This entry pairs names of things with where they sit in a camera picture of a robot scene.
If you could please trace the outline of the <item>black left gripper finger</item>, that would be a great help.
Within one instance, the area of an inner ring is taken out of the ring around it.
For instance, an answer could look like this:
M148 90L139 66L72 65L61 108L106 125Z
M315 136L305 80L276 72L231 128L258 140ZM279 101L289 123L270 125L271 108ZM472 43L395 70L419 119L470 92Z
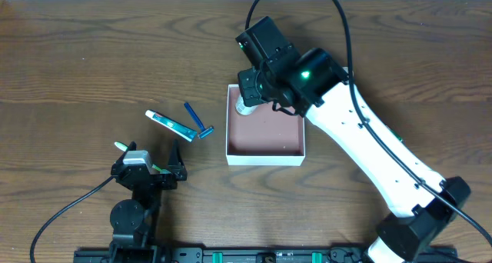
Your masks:
M185 168L184 162L181 158L181 153L179 150L178 140L175 139L172 142L172 147L170 155L168 157L168 169L169 170L183 170Z
M127 155L127 153L128 153L129 151L135 151L135 150L136 150L136 143L135 143L134 141L132 141L132 142L131 142L130 144L128 144L128 145L126 145L126 144L121 144L121 146L122 146L123 148L125 148L124 153L123 153L123 155L121 156L121 159L124 159L124 158L125 158L125 156Z

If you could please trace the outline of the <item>white shampoo tube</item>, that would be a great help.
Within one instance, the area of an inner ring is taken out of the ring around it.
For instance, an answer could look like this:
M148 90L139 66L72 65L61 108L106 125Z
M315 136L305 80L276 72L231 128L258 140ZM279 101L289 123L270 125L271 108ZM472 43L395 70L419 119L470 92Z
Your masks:
M238 96L238 99L235 103L235 109L239 115L244 115L244 116L250 115L256 110L256 108L257 108L256 105L246 106L243 97L241 95Z

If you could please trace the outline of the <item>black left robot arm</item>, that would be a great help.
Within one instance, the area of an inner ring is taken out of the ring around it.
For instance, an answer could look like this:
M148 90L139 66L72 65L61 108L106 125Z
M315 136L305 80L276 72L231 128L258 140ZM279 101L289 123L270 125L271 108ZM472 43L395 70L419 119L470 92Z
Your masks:
M144 247L154 237L163 191L174 190L188 177L178 141L172 143L166 168L154 168L150 153L132 142L111 167L116 182L131 191L131 198L113 207L110 223L113 242L122 247Z

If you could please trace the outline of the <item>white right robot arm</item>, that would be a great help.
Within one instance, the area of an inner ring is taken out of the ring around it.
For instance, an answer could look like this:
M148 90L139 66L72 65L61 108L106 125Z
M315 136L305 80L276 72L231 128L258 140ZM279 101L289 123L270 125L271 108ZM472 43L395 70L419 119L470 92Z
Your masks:
M301 55L291 44L240 46L252 65L238 74L244 105L270 102L275 111L306 118L337 142L381 193L390 213L377 226L369 259L415 260L460 212L469 185L421 162L368 107L348 68L323 49Z

